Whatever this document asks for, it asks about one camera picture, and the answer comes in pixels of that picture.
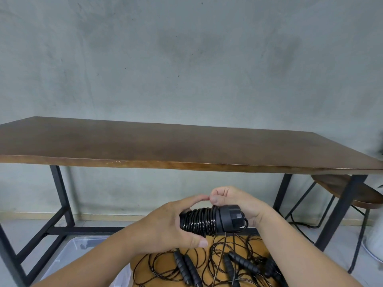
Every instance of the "wall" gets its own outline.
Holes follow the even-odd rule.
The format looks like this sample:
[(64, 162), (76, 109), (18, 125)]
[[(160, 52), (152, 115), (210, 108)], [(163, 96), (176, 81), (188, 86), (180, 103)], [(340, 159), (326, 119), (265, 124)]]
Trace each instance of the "wall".
[[(382, 7), (383, 0), (0, 0), (0, 123), (42, 115), (307, 130), (379, 157)], [(74, 212), (106, 214), (146, 214), (226, 184), (272, 204), (282, 179), (63, 172)], [(282, 211), (310, 184), (293, 176)], [(53, 189), (48, 166), (0, 164), (1, 211), (55, 212)], [(317, 186), (298, 216), (318, 216), (329, 199)]]

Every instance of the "translucent storage box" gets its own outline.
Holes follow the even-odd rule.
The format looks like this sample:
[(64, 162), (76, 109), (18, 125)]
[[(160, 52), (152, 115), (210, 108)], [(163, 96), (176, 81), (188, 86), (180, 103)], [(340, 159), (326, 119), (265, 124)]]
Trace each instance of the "translucent storage box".
[[(98, 244), (105, 241), (108, 236), (78, 236), (71, 239), (64, 249), (57, 256), (52, 265), (48, 268), (41, 280), (55, 273), (57, 270), (63, 268), (74, 260), (78, 259), (85, 253), (89, 252)], [(117, 275), (116, 279), (112, 282), (110, 287), (129, 287), (131, 277), (130, 264), (125, 266), (124, 269)]]

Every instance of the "hand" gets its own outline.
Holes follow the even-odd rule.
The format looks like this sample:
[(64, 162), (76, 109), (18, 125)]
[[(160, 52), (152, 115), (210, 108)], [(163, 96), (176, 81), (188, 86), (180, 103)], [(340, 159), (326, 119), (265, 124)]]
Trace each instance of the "hand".
[(234, 186), (214, 188), (210, 194), (210, 202), (216, 206), (237, 204), (249, 221), (250, 227), (257, 227), (263, 213), (271, 207), (263, 201)]
[(128, 230), (128, 243), (133, 240), (140, 254), (165, 252), (174, 248), (206, 248), (208, 241), (204, 237), (180, 228), (180, 213), (200, 201), (208, 200), (209, 196), (201, 194), (164, 204), (125, 228)]

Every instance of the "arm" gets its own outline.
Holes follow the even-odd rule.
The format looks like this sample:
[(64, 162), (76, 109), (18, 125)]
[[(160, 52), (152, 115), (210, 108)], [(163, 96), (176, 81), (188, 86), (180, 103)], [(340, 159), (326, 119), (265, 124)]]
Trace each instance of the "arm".
[(208, 199), (207, 195), (193, 196), (157, 208), (34, 287), (108, 287), (136, 255), (207, 247), (202, 236), (181, 230), (179, 214)]
[(268, 204), (229, 186), (213, 189), (216, 206), (237, 204), (256, 227), (290, 287), (361, 287), (346, 270), (298, 233)]

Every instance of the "beige baseboard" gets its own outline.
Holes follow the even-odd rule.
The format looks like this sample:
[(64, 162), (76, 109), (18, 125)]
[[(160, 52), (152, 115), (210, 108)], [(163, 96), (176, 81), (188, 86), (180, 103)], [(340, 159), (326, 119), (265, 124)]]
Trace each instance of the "beige baseboard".
[[(0, 212), (0, 220), (49, 220), (54, 213), (47, 212)], [(143, 215), (107, 215), (82, 213), (73, 214), (75, 220), (100, 220), (100, 221), (120, 221), (120, 222), (136, 222), (142, 219)], [(310, 225), (318, 224), (316, 218), (295, 218), (296, 222), (306, 222)], [(361, 226), (363, 220), (356, 218), (344, 218), (341, 225)], [(368, 220), (367, 225), (372, 226), (373, 220)]]

